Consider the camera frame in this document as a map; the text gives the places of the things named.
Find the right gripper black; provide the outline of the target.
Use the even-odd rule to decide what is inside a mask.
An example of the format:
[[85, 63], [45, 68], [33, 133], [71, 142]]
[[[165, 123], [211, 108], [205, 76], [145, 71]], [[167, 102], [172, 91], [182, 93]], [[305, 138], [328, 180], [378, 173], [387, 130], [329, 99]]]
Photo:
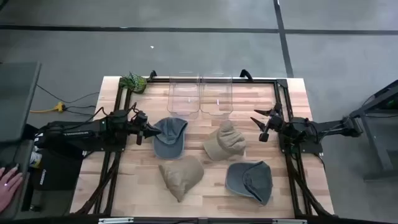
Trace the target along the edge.
[[280, 103], [276, 103], [273, 109], [270, 110], [254, 110], [254, 112], [258, 114], [269, 117], [267, 124], [253, 117], [251, 117], [251, 120], [258, 126], [262, 133], [267, 132], [270, 129], [279, 133], [282, 131], [285, 124], [283, 117], [280, 115], [281, 111], [282, 105]]

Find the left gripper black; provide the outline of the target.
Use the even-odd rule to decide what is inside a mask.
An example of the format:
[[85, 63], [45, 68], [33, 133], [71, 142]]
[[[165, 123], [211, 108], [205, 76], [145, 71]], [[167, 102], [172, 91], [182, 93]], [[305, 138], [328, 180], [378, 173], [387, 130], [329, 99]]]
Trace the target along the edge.
[[143, 111], [138, 111], [130, 120], [131, 134], [144, 134], [145, 138], [156, 136], [162, 131], [147, 122], [147, 115]]

